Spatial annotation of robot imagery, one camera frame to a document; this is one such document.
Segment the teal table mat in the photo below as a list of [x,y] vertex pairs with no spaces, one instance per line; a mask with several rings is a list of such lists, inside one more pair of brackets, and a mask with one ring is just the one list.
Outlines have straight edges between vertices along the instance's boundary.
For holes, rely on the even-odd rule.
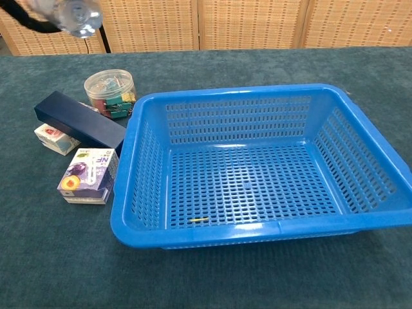
[[0,56],[0,309],[412,309],[412,227],[191,250],[120,244],[111,207],[66,203],[70,162],[34,135],[55,90],[86,101],[108,68],[149,93],[322,82],[343,89],[412,168],[412,48]]

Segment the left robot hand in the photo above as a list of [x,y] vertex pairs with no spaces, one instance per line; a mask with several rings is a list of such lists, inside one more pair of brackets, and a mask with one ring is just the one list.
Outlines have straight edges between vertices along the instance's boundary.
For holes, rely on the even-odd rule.
[[27,11],[16,0],[0,0],[0,8],[21,26],[38,33],[58,33],[61,29],[49,21],[38,21],[30,17]]

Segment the blue plastic basket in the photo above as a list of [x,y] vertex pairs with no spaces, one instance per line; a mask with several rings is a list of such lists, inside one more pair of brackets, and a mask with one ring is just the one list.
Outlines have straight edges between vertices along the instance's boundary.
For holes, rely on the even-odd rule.
[[412,171],[335,86],[154,93],[127,124],[110,223],[164,249],[407,226]]

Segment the black tripod pole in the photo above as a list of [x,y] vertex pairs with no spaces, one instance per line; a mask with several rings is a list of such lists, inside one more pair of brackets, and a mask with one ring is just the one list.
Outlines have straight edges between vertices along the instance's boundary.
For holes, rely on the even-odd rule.
[[98,30],[97,38],[102,50],[104,50],[104,53],[111,53],[111,49],[103,25]]

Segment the white red carton box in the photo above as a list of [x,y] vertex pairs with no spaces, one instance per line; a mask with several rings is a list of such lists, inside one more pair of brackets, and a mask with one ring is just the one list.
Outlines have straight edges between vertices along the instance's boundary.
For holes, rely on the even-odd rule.
[[66,156],[80,145],[80,142],[66,133],[55,129],[48,124],[42,124],[34,130],[35,135],[44,147],[47,147],[60,155]]

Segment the clear water bottle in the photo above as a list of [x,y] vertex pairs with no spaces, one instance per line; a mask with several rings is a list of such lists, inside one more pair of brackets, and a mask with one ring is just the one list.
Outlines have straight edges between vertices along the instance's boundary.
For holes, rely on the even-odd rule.
[[97,0],[27,0],[28,6],[54,26],[74,37],[93,36],[102,26]]

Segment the bamboo folding screen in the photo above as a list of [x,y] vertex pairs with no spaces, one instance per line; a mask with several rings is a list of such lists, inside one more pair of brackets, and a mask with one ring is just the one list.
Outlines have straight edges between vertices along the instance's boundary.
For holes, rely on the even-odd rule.
[[[412,0],[99,2],[111,53],[412,46]],[[104,53],[97,33],[40,34],[0,9],[0,36],[15,56]]]

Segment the round clear container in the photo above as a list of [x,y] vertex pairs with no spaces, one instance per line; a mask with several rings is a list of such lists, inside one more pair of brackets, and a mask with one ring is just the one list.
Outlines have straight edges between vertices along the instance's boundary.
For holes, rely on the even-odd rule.
[[128,117],[137,99],[130,72],[120,69],[100,71],[84,81],[91,105],[110,119]]

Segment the dark blue long box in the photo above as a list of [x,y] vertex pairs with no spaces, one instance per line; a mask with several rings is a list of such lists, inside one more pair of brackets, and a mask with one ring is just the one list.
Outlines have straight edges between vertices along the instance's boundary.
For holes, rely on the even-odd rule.
[[41,122],[93,148],[111,148],[119,155],[125,127],[80,102],[54,91],[35,107]]

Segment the small purple snack packet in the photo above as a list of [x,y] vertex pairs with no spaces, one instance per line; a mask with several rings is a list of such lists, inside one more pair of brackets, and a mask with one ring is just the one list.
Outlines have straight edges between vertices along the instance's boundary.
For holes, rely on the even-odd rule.
[[114,149],[79,148],[57,190],[68,203],[104,205],[118,169]]

